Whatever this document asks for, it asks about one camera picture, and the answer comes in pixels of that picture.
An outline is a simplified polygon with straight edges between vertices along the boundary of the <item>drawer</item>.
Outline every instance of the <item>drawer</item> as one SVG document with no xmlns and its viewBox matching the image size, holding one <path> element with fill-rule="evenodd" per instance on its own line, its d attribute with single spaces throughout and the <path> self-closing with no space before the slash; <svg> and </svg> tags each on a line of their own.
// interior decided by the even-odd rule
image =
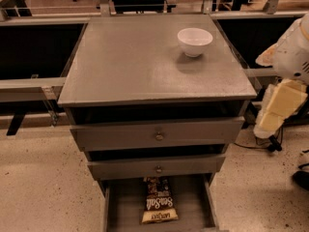
<svg viewBox="0 0 309 232">
<path fill-rule="evenodd" d="M 178 220 L 141 224 L 146 186 L 142 178 L 105 184 L 104 232 L 219 232 L 209 183 L 204 175 L 169 177 Z"/>
<path fill-rule="evenodd" d="M 198 155 L 146 159 L 90 161 L 88 167 L 96 180 L 174 176 L 220 171 L 225 155 Z"/>
<path fill-rule="evenodd" d="M 242 117 L 72 126 L 82 151 L 225 144 L 234 142 Z"/>
</svg>

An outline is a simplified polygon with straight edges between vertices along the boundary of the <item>cabinet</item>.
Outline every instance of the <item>cabinet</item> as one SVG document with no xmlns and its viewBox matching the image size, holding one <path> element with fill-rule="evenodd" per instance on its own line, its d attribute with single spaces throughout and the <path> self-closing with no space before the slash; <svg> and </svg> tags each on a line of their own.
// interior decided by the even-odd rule
<svg viewBox="0 0 309 232">
<path fill-rule="evenodd" d="M 197 58 L 186 27 L 214 41 Z M 256 92 L 211 18 L 92 18 L 58 103 L 105 196 L 104 231 L 218 231 L 209 185 Z M 179 220 L 140 225 L 145 176 L 169 176 Z"/>
</svg>

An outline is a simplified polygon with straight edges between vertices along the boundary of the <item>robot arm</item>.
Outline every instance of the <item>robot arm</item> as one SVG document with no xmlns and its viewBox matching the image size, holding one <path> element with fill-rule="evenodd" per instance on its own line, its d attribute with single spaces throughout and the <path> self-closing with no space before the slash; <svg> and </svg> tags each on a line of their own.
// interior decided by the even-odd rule
<svg viewBox="0 0 309 232">
<path fill-rule="evenodd" d="M 308 97 L 309 14 L 296 20 L 256 62 L 261 66 L 273 66 L 283 77 L 277 86 L 268 86 L 254 128 L 257 137 L 270 138 Z"/>
</svg>

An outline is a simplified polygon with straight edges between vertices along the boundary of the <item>bowl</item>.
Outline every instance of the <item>bowl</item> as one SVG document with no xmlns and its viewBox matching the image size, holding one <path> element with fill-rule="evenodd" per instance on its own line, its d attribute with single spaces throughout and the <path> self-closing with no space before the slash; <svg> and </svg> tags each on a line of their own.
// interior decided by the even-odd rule
<svg viewBox="0 0 309 232">
<path fill-rule="evenodd" d="M 186 56 L 197 57 L 212 42 L 212 34 L 200 28 L 185 28 L 178 33 L 178 42 Z"/>
</svg>

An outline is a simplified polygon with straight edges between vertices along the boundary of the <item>gray tabletop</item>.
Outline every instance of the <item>gray tabletop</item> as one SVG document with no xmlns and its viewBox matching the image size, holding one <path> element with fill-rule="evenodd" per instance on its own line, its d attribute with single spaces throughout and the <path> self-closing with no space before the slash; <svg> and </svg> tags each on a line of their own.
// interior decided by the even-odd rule
<svg viewBox="0 0 309 232">
<path fill-rule="evenodd" d="M 197 58 L 183 54 L 177 34 L 210 31 Z M 77 49 L 59 104 L 92 106 L 251 99 L 256 92 L 206 14 L 92 18 Z"/>
</svg>

